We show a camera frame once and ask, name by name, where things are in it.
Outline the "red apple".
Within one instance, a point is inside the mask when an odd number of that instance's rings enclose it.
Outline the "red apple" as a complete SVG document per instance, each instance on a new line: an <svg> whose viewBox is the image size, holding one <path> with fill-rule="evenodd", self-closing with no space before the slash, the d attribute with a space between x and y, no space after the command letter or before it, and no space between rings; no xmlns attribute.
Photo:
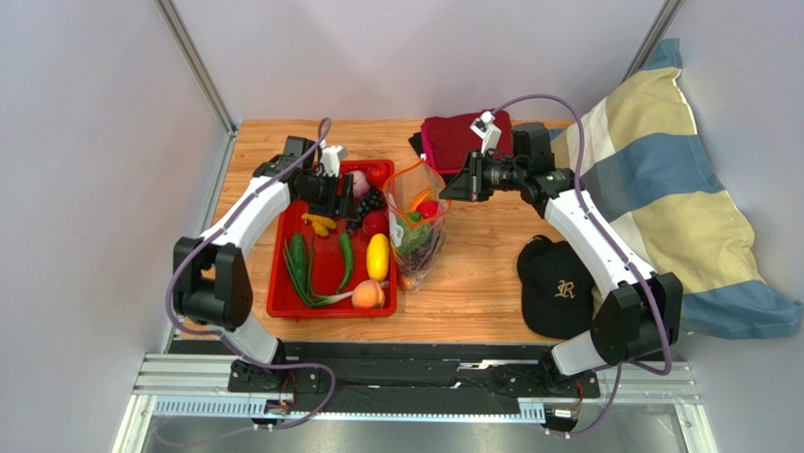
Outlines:
<svg viewBox="0 0 804 453"><path fill-rule="evenodd" d="M440 213L441 203L438 200L426 200L417 205L415 211L424 219L432 218Z"/></svg>

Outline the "clear zip top bag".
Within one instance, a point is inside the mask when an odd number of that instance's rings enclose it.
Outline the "clear zip top bag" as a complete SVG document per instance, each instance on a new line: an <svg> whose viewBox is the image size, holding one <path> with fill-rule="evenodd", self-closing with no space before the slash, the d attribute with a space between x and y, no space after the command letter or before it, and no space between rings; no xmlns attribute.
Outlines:
<svg viewBox="0 0 804 453"><path fill-rule="evenodd" d="M397 281L405 292L424 286L442 254L450 208L440 197L444 188L444 179L425 159L392 174L381 187Z"/></svg>

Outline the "green bell pepper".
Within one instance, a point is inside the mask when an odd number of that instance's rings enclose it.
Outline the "green bell pepper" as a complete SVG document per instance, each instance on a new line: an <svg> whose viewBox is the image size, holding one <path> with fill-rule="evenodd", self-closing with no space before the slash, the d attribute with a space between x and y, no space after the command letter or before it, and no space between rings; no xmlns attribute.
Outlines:
<svg viewBox="0 0 804 453"><path fill-rule="evenodd" d="M405 220L397 218L397 224L402 228L400 244L396 247L400 254L409 254L429 241L432 235L430 223L424 222L419 226L412 227L413 224L418 224L423 220L424 218L416 211L406 212Z"/></svg>

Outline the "purple grape bunch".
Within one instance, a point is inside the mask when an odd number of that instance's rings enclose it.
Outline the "purple grape bunch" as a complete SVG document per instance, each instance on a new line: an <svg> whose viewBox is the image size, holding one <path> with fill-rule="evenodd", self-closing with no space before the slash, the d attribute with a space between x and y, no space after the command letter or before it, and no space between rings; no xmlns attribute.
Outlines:
<svg viewBox="0 0 804 453"><path fill-rule="evenodd" d="M423 278L430 272L441 254L440 249L426 247L409 254L400 254L397 256L399 273L407 278Z"/></svg>

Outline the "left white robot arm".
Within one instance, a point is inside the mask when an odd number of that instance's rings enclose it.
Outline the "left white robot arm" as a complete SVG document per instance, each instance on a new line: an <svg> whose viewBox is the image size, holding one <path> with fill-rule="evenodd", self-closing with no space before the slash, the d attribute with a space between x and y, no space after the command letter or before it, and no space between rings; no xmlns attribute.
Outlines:
<svg viewBox="0 0 804 453"><path fill-rule="evenodd" d="M246 259L265 229L293 202L317 214L355 214L352 177L343 174L343 145L290 136L281 154L262 163L238 201L199 237L173 249L174 271L165 296L172 322L188 319L219 336L244 361L276 367L281 341L252 311Z"/></svg>

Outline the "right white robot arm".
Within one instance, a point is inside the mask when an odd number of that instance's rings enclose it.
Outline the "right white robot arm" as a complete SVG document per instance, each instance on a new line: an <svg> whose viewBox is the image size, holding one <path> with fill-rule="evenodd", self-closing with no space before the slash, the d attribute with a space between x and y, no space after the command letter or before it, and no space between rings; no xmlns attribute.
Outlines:
<svg viewBox="0 0 804 453"><path fill-rule="evenodd" d="M543 124L514 128L511 155L498 151L502 132L489 114L474 120L471 129L481 147L468 153L440 196L484 202L497 191L518 192L569 243L604 298L586 331L552 347L544 358L547 369L573 377L662 353L659 372L668 374L679 337L679 279L659 273L633 252L602 218L579 177L556 167Z"/></svg>

